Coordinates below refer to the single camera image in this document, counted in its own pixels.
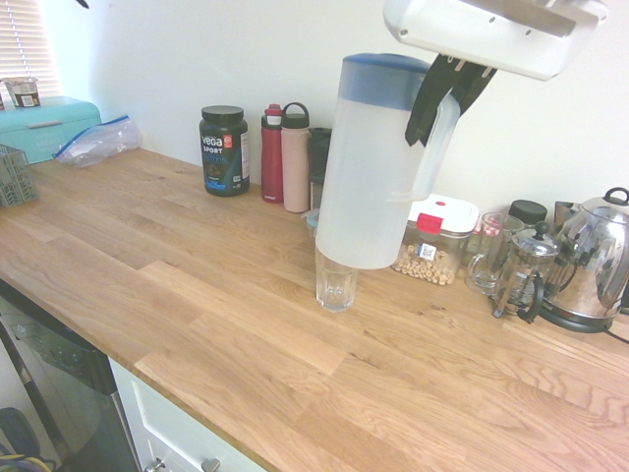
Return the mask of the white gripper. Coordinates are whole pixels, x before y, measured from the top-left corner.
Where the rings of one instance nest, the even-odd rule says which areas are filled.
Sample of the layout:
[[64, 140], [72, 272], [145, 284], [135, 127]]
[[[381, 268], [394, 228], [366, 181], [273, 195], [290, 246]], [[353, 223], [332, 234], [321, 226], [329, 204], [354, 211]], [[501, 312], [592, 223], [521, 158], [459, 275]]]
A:
[[603, 1], [387, 1], [383, 19], [391, 34], [439, 53], [415, 99], [406, 142], [425, 146], [441, 100], [450, 93], [469, 109], [496, 69], [541, 81], [556, 77], [608, 14]]

